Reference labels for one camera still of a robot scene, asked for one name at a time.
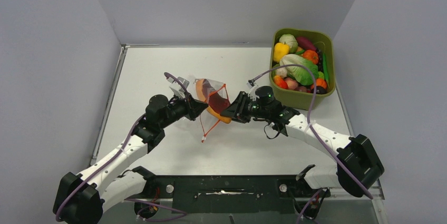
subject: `yellow bell pepper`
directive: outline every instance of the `yellow bell pepper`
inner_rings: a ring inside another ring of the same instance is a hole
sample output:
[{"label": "yellow bell pepper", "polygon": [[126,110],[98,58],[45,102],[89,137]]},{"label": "yellow bell pepper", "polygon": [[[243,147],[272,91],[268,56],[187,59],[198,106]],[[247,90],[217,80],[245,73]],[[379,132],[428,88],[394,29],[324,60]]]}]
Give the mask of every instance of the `yellow bell pepper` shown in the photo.
[{"label": "yellow bell pepper", "polygon": [[281,42],[276,43],[273,48],[273,61],[279,62],[284,55],[289,54],[290,47],[287,44],[283,44]]}]

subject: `wire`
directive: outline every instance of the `wire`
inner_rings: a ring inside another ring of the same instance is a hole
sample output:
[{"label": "wire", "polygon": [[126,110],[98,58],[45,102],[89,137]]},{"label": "wire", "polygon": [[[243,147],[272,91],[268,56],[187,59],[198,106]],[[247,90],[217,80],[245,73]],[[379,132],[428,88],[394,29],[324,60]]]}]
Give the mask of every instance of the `wire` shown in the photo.
[{"label": "wire", "polygon": [[[310,69],[308,69],[307,67],[304,67],[303,65],[300,64],[286,64],[286,65],[282,65],[282,66],[278,66],[278,67],[274,67],[273,69],[267,70],[266,72],[258,75],[257,77],[253,78],[251,81],[255,82],[256,80],[258,80],[259,78],[261,78],[263,75],[273,71],[273,70],[277,70],[280,69],[282,67],[289,67],[289,66],[297,66],[297,67],[302,67],[303,69],[307,70],[307,72],[309,72],[310,76],[312,77],[312,81],[314,82],[314,86],[317,86],[316,84],[316,80],[315,77],[312,73],[312,71],[310,71]],[[309,110],[307,112],[307,123],[310,124],[310,113],[312,112],[312,108],[314,107],[314,101],[315,101],[315,97],[317,95],[317,88],[314,88],[314,93],[312,94],[312,100],[310,101],[310,106],[309,106]],[[321,145],[323,145],[323,147],[327,150],[327,152],[329,152],[329,154],[331,155],[331,157],[335,160],[335,162],[337,162],[337,164],[342,167],[342,169],[346,172],[346,174],[348,174],[348,176],[354,180],[354,182],[363,190],[363,192],[365,193],[365,195],[370,198],[373,199],[373,195],[368,191],[368,189],[354,176],[354,174],[352,174],[352,172],[350,172],[348,170],[348,168],[340,161],[340,159],[338,159],[337,154],[334,152],[334,150],[332,150],[329,146],[327,146],[323,139],[318,135],[317,131],[315,131],[314,127],[312,125],[310,125],[310,130],[312,130],[312,132],[314,133],[315,137],[317,138],[317,140],[321,143]]]},{"label": "wire", "polygon": [[117,178],[123,178],[125,176],[125,174],[127,172],[129,172],[129,171],[132,171],[132,170],[125,170],[125,171],[123,171],[123,173],[121,173],[121,175],[117,176]]},{"label": "wire", "polygon": [[182,82],[180,82],[179,79],[177,79],[177,77],[171,75],[171,74],[168,73],[168,72],[165,72],[165,73],[164,73],[164,76],[166,76],[166,79],[172,78],[174,81],[176,81],[176,82],[180,85],[180,87],[182,87],[182,89],[184,90],[184,95],[185,95],[185,96],[187,96],[187,94],[189,94],[189,92],[188,92],[188,90],[186,89],[186,87],[183,85]]},{"label": "wire", "polygon": [[[141,115],[137,121],[135,121],[135,123],[133,124],[132,128],[130,129],[129,133],[126,136],[126,139],[123,142],[123,146],[126,146],[127,143],[130,140],[130,136],[132,136],[132,132],[135,129],[135,127],[137,126],[138,122],[144,118],[144,114]],[[97,170],[95,170],[90,176],[88,176],[84,181],[82,181],[82,183],[80,185],[78,185],[78,187],[76,187],[70,194],[68,197],[65,198],[65,200],[62,202],[62,204],[59,206],[59,208],[57,209],[56,212],[56,221],[57,222],[62,222],[64,220],[61,219],[61,213],[62,213],[62,209],[64,209],[64,207],[67,205],[67,203],[71,200],[71,198],[85,185],[87,184],[87,182],[89,182],[92,178],[94,178],[99,172],[101,172],[105,167],[107,167],[110,163],[112,163],[116,158],[118,158],[118,156],[120,156],[120,154],[123,152],[123,149],[118,150],[118,152],[109,160],[107,161],[105,164],[103,164],[101,167],[99,167]]]},{"label": "wire", "polygon": [[152,202],[149,202],[149,201],[143,201],[143,200],[139,200],[139,199],[125,199],[125,200],[126,200],[126,201],[132,201],[132,202],[137,202],[137,203],[142,203],[142,204],[147,204],[147,205],[148,205],[148,207],[140,209],[140,211],[137,212],[137,215],[140,215],[140,213],[141,213],[142,211],[144,211],[145,209],[148,209],[149,207],[159,207],[159,208],[163,208],[163,209],[166,209],[166,210],[170,210],[170,211],[172,211],[172,212],[178,212],[178,213],[181,214],[181,215],[178,215],[178,216],[175,216],[175,217],[171,217],[171,218],[166,218],[166,219],[154,219],[154,220],[151,220],[151,219],[143,219],[143,218],[140,216],[141,219],[143,219],[144,221],[147,221],[147,222],[163,222],[163,221],[176,220],[176,219],[185,217],[185,216],[187,215],[187,213],[184,212],[184,211],[177,210],[177,209],[174,209],[174,208],[170,208],[170,207],[167,207],[167,206],[163,206],[163,205],[161,205],[161,204],[152,203]]},{"label": "wire", "polygon": [[324,192],[322,199],[320,200],[320,208],[321,205],[323,204],[323,200],[327,197],[327,195],[329,194],[329,188],[326,189],[326,191]]},{"label": "wire", "polygon": [[316,193],[309,199],[309,201],[304,205],[303,209],[301,210],[301,212],[300,212],[299,215],[298,215],[298,219],[296,220],[296,223],[295,223],[295,224],[299,224],[299,222],[301,221],[301,216],[303,216],[304,211],[306,211],[306,208],[310,205],[310,203],[312,202],[312,200],[314,200],[314,198],[315,198],[317,195],[320,194],[320,192],[321,192],[322,190],[323,190],[322,188],[318,189],[318,191],[317,191],[317,192],[316,192]]},{"label": "wire", "polygon": [[267,135],[267,132],[265,131],[265,128],[266,128],[267,126],[268,126],[268,125],[266,125],[266,126],[264,127],[264,133],[266,134],[267,139],[269,139],[269,140],[273,140],[274,138],[276,138],[276,137],[279,136],[280,133],[278,132],[273,138],[269,137],[269,136]]}]

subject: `white table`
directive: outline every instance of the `white table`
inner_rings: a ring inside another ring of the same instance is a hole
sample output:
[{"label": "white table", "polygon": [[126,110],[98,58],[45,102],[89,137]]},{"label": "white table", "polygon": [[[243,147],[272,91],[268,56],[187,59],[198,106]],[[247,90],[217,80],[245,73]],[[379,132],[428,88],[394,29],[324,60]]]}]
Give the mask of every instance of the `white table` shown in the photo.
[{"label": "white table", "polygon": [[[113,150],[150,97],[172,96],[163,73],[194,75],[227,84],[230,100],[247,91],[247,80],[268,69],[266,47],[135,47],[128,48],[113,103],[99,145],[98,158]],[[257,81],[268,85],[268,77]],[[334,131],[349,134],[337,91],[312,112],[312,119]],[[332,164],[325,154],[284,136],[265,137],[265,122],[219,124],[201,143],[195,122],[181,121],[165,129],[166,137],[132,167],[144,166],[159,175],[297,174],[309,164]]]}]

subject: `white wall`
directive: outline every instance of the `white wall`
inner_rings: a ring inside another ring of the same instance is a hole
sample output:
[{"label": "white wall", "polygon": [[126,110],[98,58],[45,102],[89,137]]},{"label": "white wall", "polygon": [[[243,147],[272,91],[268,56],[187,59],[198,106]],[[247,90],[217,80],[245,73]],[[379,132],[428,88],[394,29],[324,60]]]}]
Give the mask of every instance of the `white wall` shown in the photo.
[{"label": "white wall", "polygon": [[390,223],[446,223],[447,0],[355,0],[335,36],[356,133],[384,162]]},{"label": "white wall", "polygon": [[0,0],[0,222],[55,223],[84,169],[120,44],[98,0]]},{"label": "white wall", "polygon": [[294,26],[334,37],[353,1],[99,0],[121,43],[208,45],[270,45]]}]

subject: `green plastic bin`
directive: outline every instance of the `green plastic bin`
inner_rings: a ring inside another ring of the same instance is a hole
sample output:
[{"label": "green plastic bin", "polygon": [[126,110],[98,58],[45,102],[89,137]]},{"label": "green plastic bin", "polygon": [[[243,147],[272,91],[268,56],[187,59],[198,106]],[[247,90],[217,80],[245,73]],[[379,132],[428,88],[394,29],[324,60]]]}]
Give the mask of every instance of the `green plastic bin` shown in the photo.
[{"label": "green plastic bin", "polygon": [[[308,30],[299,30],[299,29],[293,29],[293,28],[285,28],[280,29],[275,33],[275,36],[273,38],[273,43],[271,45],[271,56],[270,56],[270,68],[273,67],[276,63],[273,62],[273,48],[276,43],[279,42],[279,38],[283,34],[291,34],[295,37],[303,36],[308,38],[312,43],[323,53],[326,54],[326,67],[327,67],[327,73],[329,75],[329,81],[327,85],[327,93],[326,94],[317,94],[317,97],[315,97],[314,102],[314,108],[317,107],[321,101],[331,95],[335,90],[335,75],[334,75],[334,56],[333,56],[333,50],[332,50],[332,41],[331,38],[329,38],[326,34],[315,32],[315,31],[308,31]],[[302,110],[309,110],[310,101],[312,99],[312,93],[305,93],[305,92],[299,92],[299,91],[291,91],[291,90],[285,90],[280,87],[278,87],[273,82],[273,77],[270,74],[270,85],[273,88],[273,93],[275,94],[275,98],[279,100],[283,105],[290,106],[297,109]]]}]

